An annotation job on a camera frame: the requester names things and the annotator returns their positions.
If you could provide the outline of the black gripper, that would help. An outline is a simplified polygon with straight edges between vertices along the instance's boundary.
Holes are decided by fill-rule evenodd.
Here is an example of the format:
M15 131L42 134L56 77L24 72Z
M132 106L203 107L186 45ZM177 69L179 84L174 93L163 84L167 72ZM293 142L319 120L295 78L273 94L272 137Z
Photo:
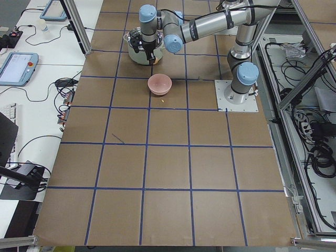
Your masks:
M143 41L142 47L146 53L149 65L154 65L155 64L154 49L156 48L156 41L155 40L151 42Z

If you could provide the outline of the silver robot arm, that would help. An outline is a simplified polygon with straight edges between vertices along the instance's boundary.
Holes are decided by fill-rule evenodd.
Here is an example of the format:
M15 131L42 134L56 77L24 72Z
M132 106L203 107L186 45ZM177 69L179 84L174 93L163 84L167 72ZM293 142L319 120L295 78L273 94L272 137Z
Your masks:
M177 53L184 44L237 27L235 44L227 56L233 74L229 92L246 95L259 75L258 68L249 61L255 30L258 22L278 5L279 1L221 1L216 12L184 20L174 11L146 4L139 10L140 34L131 38L131 45L136 53L143 48L149 65L152 65L157 30L163 31L165 48Z

